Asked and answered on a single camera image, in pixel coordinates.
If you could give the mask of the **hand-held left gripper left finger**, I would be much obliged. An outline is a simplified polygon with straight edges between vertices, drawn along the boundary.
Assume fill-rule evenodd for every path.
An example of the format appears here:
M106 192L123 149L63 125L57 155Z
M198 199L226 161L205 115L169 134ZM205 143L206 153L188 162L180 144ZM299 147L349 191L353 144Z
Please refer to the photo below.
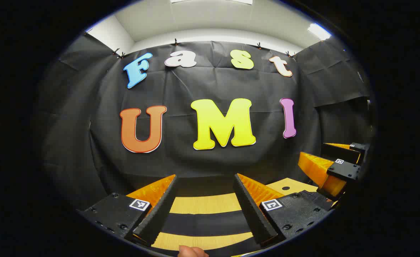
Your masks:
M177 176L170 175L127 195L113 192L78 213L118 238L149 247L166 222L177 182Z

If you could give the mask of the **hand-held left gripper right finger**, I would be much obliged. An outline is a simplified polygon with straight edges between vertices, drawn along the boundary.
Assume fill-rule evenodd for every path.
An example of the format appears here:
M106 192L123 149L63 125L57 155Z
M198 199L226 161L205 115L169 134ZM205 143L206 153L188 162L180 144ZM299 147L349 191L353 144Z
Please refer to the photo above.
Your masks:
M234 177L237 200L254 240L262 247L297 237L330 212L330 200L318 192L282 194L242 174Z

